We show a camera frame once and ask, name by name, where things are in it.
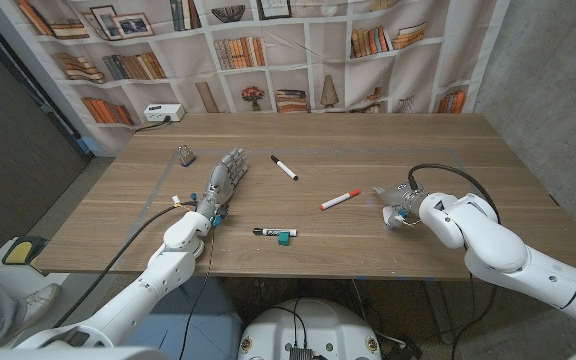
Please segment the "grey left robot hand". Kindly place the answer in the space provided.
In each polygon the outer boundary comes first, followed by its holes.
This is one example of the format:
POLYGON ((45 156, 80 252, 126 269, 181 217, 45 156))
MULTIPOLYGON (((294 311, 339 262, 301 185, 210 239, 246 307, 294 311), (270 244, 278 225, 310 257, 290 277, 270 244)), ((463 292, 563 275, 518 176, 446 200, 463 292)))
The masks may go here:
POLYGON ((210 218, 229 201, 247 171, 246 159, 244 150, 235 148, 214 166, 204 194, 197 203, 198 213, 210 218))

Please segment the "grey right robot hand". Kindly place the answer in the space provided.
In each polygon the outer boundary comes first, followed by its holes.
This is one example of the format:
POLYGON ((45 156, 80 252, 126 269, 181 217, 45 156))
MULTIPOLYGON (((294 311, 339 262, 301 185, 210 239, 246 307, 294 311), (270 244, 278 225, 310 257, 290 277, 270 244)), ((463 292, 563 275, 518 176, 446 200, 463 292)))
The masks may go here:
POLYGON ((387 228, 413 226, 419 221, 419 207, 424 197, 421 190, 413 190, 409 183, 387 189, 374 186, 372 190, 386 203, 382 216, 387 228))

